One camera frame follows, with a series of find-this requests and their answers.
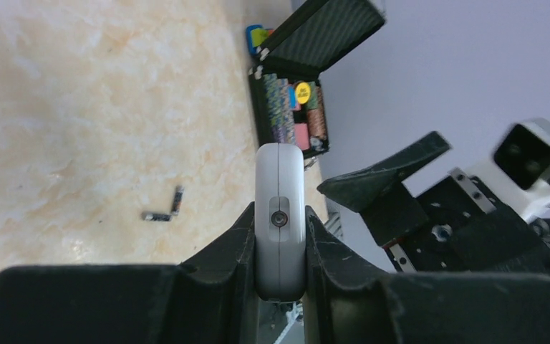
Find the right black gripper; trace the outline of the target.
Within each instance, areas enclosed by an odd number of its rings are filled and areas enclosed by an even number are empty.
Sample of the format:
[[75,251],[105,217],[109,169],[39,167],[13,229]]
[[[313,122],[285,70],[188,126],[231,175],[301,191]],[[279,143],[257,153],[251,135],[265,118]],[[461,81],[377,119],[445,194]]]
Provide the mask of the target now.
[[398,272],[550,276],[550,219],[523,220],[476,177],[448,176],[417,197],[401,183],[452,148],[432,131],[388,158],[317,190],[360,212]]

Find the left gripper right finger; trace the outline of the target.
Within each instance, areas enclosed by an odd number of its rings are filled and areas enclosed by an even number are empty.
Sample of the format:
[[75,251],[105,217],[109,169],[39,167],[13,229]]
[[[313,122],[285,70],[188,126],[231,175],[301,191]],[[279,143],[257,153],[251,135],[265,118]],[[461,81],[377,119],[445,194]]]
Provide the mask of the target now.
[[385,272],[306,215],[307,343],[550,343],[550,277]]

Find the white remote control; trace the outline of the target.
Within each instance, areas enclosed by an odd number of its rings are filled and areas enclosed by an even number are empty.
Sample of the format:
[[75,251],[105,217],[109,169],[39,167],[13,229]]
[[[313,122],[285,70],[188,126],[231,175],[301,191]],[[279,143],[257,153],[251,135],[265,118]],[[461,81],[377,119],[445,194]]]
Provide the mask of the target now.
[[269,302],[296,302],[306,289],[304,159],[288,143],[256,153],[254,235],[256,291]]

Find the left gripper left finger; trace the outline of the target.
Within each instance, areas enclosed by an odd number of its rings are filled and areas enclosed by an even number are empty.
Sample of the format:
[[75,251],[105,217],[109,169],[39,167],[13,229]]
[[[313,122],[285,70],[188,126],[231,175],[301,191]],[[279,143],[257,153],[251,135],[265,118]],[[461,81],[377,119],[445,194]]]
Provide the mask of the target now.
[[254,205],[180,264],[0,272],[0,343],[255,343]]

